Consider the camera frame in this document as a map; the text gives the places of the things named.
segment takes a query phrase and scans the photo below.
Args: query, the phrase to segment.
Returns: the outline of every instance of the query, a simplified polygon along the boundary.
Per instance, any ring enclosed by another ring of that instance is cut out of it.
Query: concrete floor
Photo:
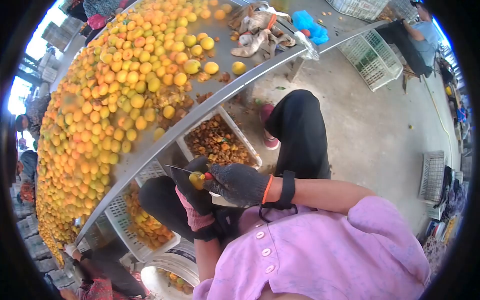
[[[424,231],[426,207],[418,200],[423,157],[427,151],[444,150],[453,169],[460,167],[460,154],[453,122],[440,76],[427,79],[450,141],[443,131],[425,83],[411,79],[408,94],[402,77],[376,92],[370,91],[353,66],[336,48],[321,55],[319,62],[304,67],[293,83],[285,79],[287,67],[257,81],[253,98],[276,104],[295,89],[310,90],[320,101],[328,138],[332,179],[346,180],[372,189],[393,202],[413,233]],[[279,150],[263,146],[261,124],[255,104],[249,113],[225,104],[242,123],[242,129],[264,166],[274,169]]]

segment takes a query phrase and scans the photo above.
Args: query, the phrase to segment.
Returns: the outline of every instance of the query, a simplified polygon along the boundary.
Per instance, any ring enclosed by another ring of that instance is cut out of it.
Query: metal table edge
[[[226,85],[224,88],[217,91],[210,98],[208,98],[201,105],[197,106],[195,109],[190,111],[183,119],[181,119],[177,124],[171,127],[165,132],[165,134],[156,141],[150,148],[148,148],[143,153],[140,153],[138,158],[132,164],[130,169],[125,172],[121,178],[112,186],[111,190],[105,195],[105,197],[100,201],[98,206],[92,212],[82,230],[78,234],[75,244],[78,244],[80,240],[84,237],[87,230],[95,222],[95,220],[101,215],[101,213],[108,207],[110,202],[115,198],[123,188],[128,185],[128,183],[135,178],[135,176],[152,160],[158,153],[163,149],[171,145],[176,141],[176,139],[183,133],[185,133],[190,127],[198,122],[201,118],[207,115],[215,107],[220,105],[222,102],[232,98],[237,94],[241,89],[246,85],[257,80],[260,76],[265,73],[275,69],[276,67],[285,64],[286,62],[296,58],[298,55],[306,51],[307,49],[301,45],[295,45],[290,48],[288,51],[280,53],[265,61],[264,63],[258,65],[257,67],[249,70],[242,76],[235,79],[230,84]]]

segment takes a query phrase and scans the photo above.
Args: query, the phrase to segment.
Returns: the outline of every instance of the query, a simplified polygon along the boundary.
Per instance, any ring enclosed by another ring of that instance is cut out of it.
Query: black work glove
[[[209,172],[215,179],[205,180],[204,188],[238,206],[261,204],[271,177],[238,163],[225,167],[214,164]]]
[[[205,173],[208,171],[208,158],[200,156],[192,160],[184,169],[189,171],[200,171]],[[188,203],[202,216],[206,216],[212,212],[212,196],[207,190],[197,190],[188,179],[190,173],[172,168],[172,178],[179,192],[181,192]]]

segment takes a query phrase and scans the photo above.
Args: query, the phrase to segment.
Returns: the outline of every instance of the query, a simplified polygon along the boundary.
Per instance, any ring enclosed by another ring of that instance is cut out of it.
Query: red shoe
[[[275,107],[273,105],[271,105],[270,103],[263,104],[263,106],[260,108],[260,121],[262,122],[264,127],[265,127],[265,122],[270,117],[270,114],[272,113],[274,108]],[[264,132],[265,147],[267,147],[268,150],[277,149],[278,146],[280,146],[280,141],[275,137],[271,137],[271,138],[267,137],[267,133],[268,133],[268,131],[265,130],[265,132]]]

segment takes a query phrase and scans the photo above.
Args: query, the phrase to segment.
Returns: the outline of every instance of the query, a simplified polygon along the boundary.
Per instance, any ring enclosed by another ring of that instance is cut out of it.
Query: red shirt
[[[82,284],[77,289],[79,300],[130,300],[130,298],[112,289],[112,282],[108,278],[93,279],[92,284]]]

